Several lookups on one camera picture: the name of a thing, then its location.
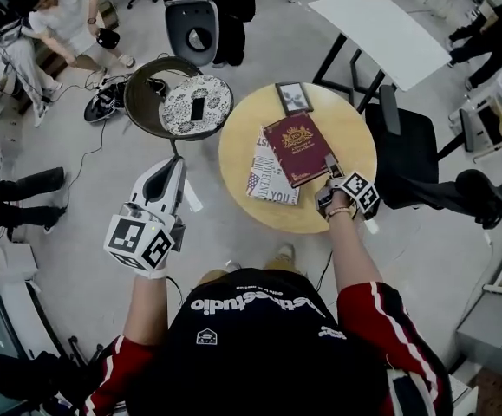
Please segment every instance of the shoe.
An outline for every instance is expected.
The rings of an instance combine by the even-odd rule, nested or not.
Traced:
[[[48,89],[49,97],[52,97],[54,94],[56,94],[58,91],[60,91],[60,89],[62,89],[62,87],[63,87],[63,83],[61,83],[60,81],[57,81],[55,87]]]
[[[292,244],[282,244],[276,251],[276,259],[285,259],[291,263],[291,265],[295,266],[295,246]]]
[[[100,71],[95,72],[95,80],[97,82],[95,84],[95,89],[97,92],[100,91],[104,85],[106,85],[106,81],[109,77],[110,74],[108,73],[108,68],[106,67],[102,67]]]
[[[60,212],[58,213],[58,219],[63,216],[66,213],[65,208],[60,208]],[[44,234],[50,234],[52,231],[54,231],[54,228],[56,227],[56,224],[58,221],[56,220],[56,223],[53,224],[52,226],[44,226]]]
[[[44,108],[42,109],[42,112],[40,114],[35,111],[35,128],[38,128],[41,125],[42,121],[44,120],[44,116],[48,111],[49,106],[47,104],[44,104]]]
[[[455,42],[448,37],[445,40],[445,47],[447,48],[447,51],[451,51],[455,49]]]
[[[220,62],[220,63],[213,63],[212,67],[215,68],[215,69],[221,69],[225,65],[227,65],[227,60],[224,60],[223,62]]]
[[[232,273],[233,271],[241,270],[243,267],[240,263],[233,262],[232,260],[225,264],[225,270],[228,273]]]
[[[131,69],[133,66],[135,66],[135,59],[130,55],[122,54],[120,55],[120,57],[118,57],[118,60],[127,69]]]

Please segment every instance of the black table legs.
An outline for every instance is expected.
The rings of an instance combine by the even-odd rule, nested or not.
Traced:
[[[355,105],[355,92],[357,93],[363,93],[364,97],[361,100],[361,103],[359,104],[358,108],[356,109],[359,113],[362,113],[364,111],[364,108],[368,105],[368,103],[372,100],[373,97],[378,97],[378,94],[376,93],[378,87],[380,87],[381,82],[383,81],[383,78],[385,77],[385,74],[382,71],[378,71],[378,74],[370,84],[369,88],[365,88],[360,85],[358,81],[358,76],[356,74],[356,61],[358,58],[361,56],[362,51],[359,49],[355,52],[353,55],[353,58],[350,61],[350,67],[351,67],[351,75],[353,78],[353,87],[346,87],[344,85],[341,85],[339,83],[335,83],[333,81],[328,81],[325,80],[323,77],[326,75],[326,72],[329,69],[329,66],[335,58],[337,57],[337,54],[343,47],[343,44],[347,40],[347,37],[345,37],[343,34],[340,34],[334,45],[331,47],[329,50],[328,55],[326,56],[325,60],[322,63],[322,66],[320,69],[318,69],[318,72],[316,73],[316,76],[314,77],[314,80],[312,83],[316,85],[321,85],[326,88],[334,89],[335,91],[340,91],[342,93],[345,93],[349,96],[349,103],[351,105]]]
[[[339,54],[339,51],[341,51],[341,48],[343,47],[343,44],[346,41],[347,41],[347,37],[344,36],[343,34],[340,34],[337,37],[336,42],[329,50],[328,55],[326,56],[325,60],[323,61],[320,69],[318,69],[318,72],[316,73],[312,83],[314,83],[315,85],[320,85],[320,86],[323,86],[326,88],[334,89],[335,91],[340,91],[342,93],[345,93],[346,95],[349,96],[349,103],[354,106],[355,103],[354,103],[353,88],[346,87],[344,85],[340,85],[339,83],[334,83],[333,81],[324,80],[324,78],[323,78],[326,75],[326,73],[328,72],[329,67],[331,66],[333,61],[336,59],[337,54]]]

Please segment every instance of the bracelet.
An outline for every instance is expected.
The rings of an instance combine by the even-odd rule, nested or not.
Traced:
[[[348,213],[349,215],[351,215],[351,210],[350,208],[347,208],[347,207],[340,207],[340,208],[335,208],[333,211],[330,211],[327,216],[326,216],[326,220],[329,222],[329,220],[334,217],[336,214],[339,214],[340,212],[346,212]]]

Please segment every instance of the sneaker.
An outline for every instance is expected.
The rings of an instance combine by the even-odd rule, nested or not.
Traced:
[[[212,67],[215,68],[215,69],[221,69],[225,65],[227,65],[227,60],[224,60],[223,62],[220,62],[220,63],[213,63]]]
[[[292,244],[282,244],[276,251],[276,259],[286,259],[291,265],[295,266],[295,246]]]
[[[241,270],[243,267],[240,263],[233,262],[232,260],[225,264],[225,270],[228,273],[232,273],[233,271]]]
[[[451,51],[455,49],[455,42],[448,37],[445,40],[445,47],[447,48],[447,51]]]
[[[118,60],[127,69],[131,69],[133,66],[135,66],[135,59],[130,55],[122,54],[122,55],[120,55]]]
[[[60,212],[58,214],[58,218],[60,218],[61,216],[63,216],[64,214],[66,213],[66,209],[65,208],[60,208]],[[54,231],[54,228],[56,227],[56,224],[58,223],[58,221],[56,220],[56,223],[53,224],[52,226],[44,226],[44,234],[50,234],[52,231]]]
[[[38,128],[41,125],[42,121],[44,120],[44,116],[48,111],[49,106],[46,103],[44,104],[44,108],[42,109],[41,113],[35,111],[35,128]]]
[[[62,89],[63,83],[60,81],[56,82],[56,85],[53,88],[48,88],[47,91],[49,93],[49,97],[52,97],[54,94],[56,94],[60,89]]]

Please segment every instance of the black pants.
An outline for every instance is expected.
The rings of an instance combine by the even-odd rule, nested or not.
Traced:
[[[17,182],[6,180],[0,182],[0,226],[6,228],[16,228],[23,224],[54,226],[63,214],[63,208],[55,206],[19,208],[4,202],[25,200],[36,194],[56,191],[62,188],[63,183],[64,172],[61,167],[33,174]]]
[[[487,19],[481,14],[476,17],[476,19],[470,23],[468,26],[462,26],[458,28],[455,32],[453,32],[449,36],[449,40],[451,42],[456,42],[457,40],[474,37],[479,34],[479,31],[482,29],[484,24],[486,24]]]
[[[213,63],[228,62],[239,66],[244,59],[246,37],[244,25],[239,20],[220,13],[218,15],[218,51]]]
[[[499,39],[494,39],[483,34],[471,37],[463,46],[451,51],[451,58],[456,63],[466,62],[479,55],[491,52],[492,55],[482,67],[469,77],[473,88],[487,81],[502,67],[502,44]]]

